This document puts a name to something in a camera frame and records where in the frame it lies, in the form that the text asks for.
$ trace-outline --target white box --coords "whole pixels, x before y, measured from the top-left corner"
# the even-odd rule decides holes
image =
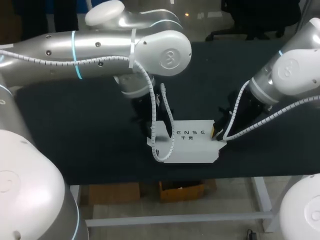
[[[219,150],[227,143],[211,139],[213,120],[183,120],[174,121],[175,144],[172,155],[164,162],[166,164],[201,164],[213,163],[219,157]],[[155,125],[155,146],[159,157],[167,155],[171,139],[163,121]]]

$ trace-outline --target white spiral cable wrap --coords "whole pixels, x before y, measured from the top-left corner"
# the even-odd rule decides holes
[[[57,67],[63,67],[63,66],[79,66],[79,65],[85,65],[85,64],[95,64],[103,61],[125,61],[129,62],[130,59],[125,56],[103,56],[103,57],[96,57],[96,58],[90,58],[90,59],[84,59],[84,60],[78,60],[78,61],[49,61],[49,60],[42,60],[38,58],[33,58],[33,57],[28,57],[24,55],[20,55],[17,53],[9,52],[0,49],[0,55],[5,55],[14,59],[20,59],[26,62],[32,62],[35,64],[40,64],[40,65],[50,65],[50,66],[57,66]],[[174,125],[174,118],[171,113],[167,96],[166,96],[166,88],[165,85],[162,83],[160,85],[161,88],[161,94],[162,94],[162,99],[163,103],[165,106],[165,109],[168,113],[170,122],[171,122],[171,127],[172,127],[172,137],[171,137],[171,147],[168,152],[168,154],[165,157],[160,158],[157,154],[157,149],[156,149],[156,122],[157,122],[157,105],[156,105],[156,96],[154,92],[154,86],[152,84],[152,81],[147,73],[147,71],[142,67],[140,63],[137,61],[134,61],[134,65],[138,68],[138,70],[142,73],[144,76],[145,80],[147,81],[148,88],[149,88],[149,93],[150,93],[150,98],[151,98],[151,112],[152,112],[152,121],[151,121],[151,149],[152,149],[152,155],[155,160],[158,162],[164,162],[167,160],[175,147],[175,125]]]
[[[240,102],[240,99],[241,99],[241,96],[246,88],[246,86],[249,84],[249,81],[245,82],[245,84],[242,86],[239,94],[238,94],[238,97],[235,101],[235,105],[234,105],[234,109],[233,109],[233,112],[232,112],[232,116],[231,116],[231,120],[230,120],[230,123],[227,127],[227,130],[225,131],[225,134],[223,135],[223,140],[225,141],[229,141],[229,140],[233,140],[233,139],[236,139],[260,126],[262,126],[263,124],[266,124],[268,122],[270,122],[271,120],[279,117],[280,115],[284,114],[285,112],[291,110],[291,109],[294,109],[295,107],[298,107],[299,105],[302,105],[302,104],[306,104],[306,103],[309,103],[309,102],[313,102],[313,101],[318,101],[320,100],[320,95],[316,95],[316,96],[310,96],[310,97],[306,97],[304,99],[301,99],[299,101],[296,101],[282,109],[280,109],[279,111],[275,112],[274,114],[266,117],[265,119],[247,127],[246,129],[238,132],[237,134],[234,134],[232,136],[228,136],[228,133],[234,123],[234,120],[235,120],[235,117],[236,117],[236,114],[237,114],[237,110],[238,110],[238,105],[239,105],[239,102]]]

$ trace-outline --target cardboard box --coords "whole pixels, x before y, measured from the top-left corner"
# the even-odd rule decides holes
[[[7,17],[15,15],[11,0],[0,0],[0,16]]]
[[[21,19],[18,15],[0,17],[0,45],[17,43],[21,35]]]
[[[196,200],[204,195],[202,181],[159,182],[160,199],[163,203]]]
[[[89,205],[135,202],[140,199],[139,183],[117,183],[89,186]]]

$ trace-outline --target black office chair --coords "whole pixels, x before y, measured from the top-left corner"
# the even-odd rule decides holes
[[[265,32],[276,31],[276,37],[285,34],[285,28],[301,18],[300,0],[221,0],[221,10],[230,13],[234,26],[213,31],[205,38],[212,41],[215,35],[245,34],[246,40],[267,40]]]

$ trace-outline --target black table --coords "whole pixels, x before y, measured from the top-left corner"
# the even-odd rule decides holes
[[[157,78],[166,85],[175,120],[218,119],[218,106],[227,106],[228,93],[239,89],[283,44],[193,43],[192,60],[183,73]],[[310,106],[300,106],[229,142],[213,164],[172,165],[153,159],[131,121],[130,102],[111,77],[28,86],[18,91],[16,102],[36,146],[70,185],[320,172],[320,111]]]

